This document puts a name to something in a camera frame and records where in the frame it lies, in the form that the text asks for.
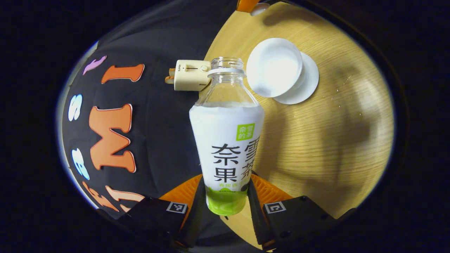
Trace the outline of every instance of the wooden table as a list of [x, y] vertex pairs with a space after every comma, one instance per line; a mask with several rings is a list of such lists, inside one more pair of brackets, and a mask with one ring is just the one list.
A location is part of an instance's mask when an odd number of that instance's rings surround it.
[[[307, 195], [338, 218], [370, 194], [389, 160], [394, 117], [388, 86], [346, 33], [306, 9], [281, 2], [255, 17], [234, 12], [205, 60], [232, 56], [246, 64], [252, 49], [273, 37], [291, 41], [315, 60], [319, 85], [306, 101], [284, 105], [256, 95], [244, 80], [265, 110], [253, 169], [293, 197]], [[261, 248], [248, 201], [241, 213], [221, 219]]]

